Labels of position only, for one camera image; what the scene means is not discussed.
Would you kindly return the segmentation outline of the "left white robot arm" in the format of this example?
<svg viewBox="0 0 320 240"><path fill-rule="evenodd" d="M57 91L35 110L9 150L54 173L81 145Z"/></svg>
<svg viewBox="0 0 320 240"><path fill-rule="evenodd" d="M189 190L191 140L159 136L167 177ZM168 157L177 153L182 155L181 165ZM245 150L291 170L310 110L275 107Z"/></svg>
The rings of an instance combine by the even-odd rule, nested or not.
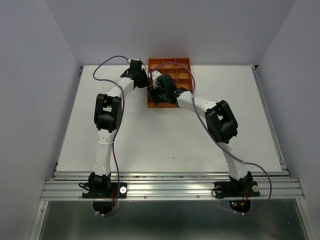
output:
<svg viewBox="0 0 320 240"><path fill-rule="evenodd" d="M120 76L115 87L96 97L93 120L97 128L97 153L88 178L88 189L100 197L111 193L111 154L123 118L125 96L135 88L142 89L150 84L143 62L139 58L129 59L128 62L129 68Z"/></svg>

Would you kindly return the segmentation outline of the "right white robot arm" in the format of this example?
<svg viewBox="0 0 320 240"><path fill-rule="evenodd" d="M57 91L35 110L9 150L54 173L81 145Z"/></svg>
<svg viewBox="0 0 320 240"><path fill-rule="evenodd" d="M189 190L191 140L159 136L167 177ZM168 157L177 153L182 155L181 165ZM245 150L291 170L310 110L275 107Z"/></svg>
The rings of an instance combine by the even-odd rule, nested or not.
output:
<svg viewBox="0 0 320 240"><path fill-rule="evenodd" d="M169 103L178 108L192 111L200 120L205 119L205 129L210 137L222 148L225 157L229 181L215 185L215 196L219 199L225 197L257 196L254 192L257 183L246 168L243 161L236 159L236 136L238 123L230 106L224 100L213 102L193 93L184 87L178 88L169 74L154 71L149 74L152 86L147 89L155 105Z"/></svg>

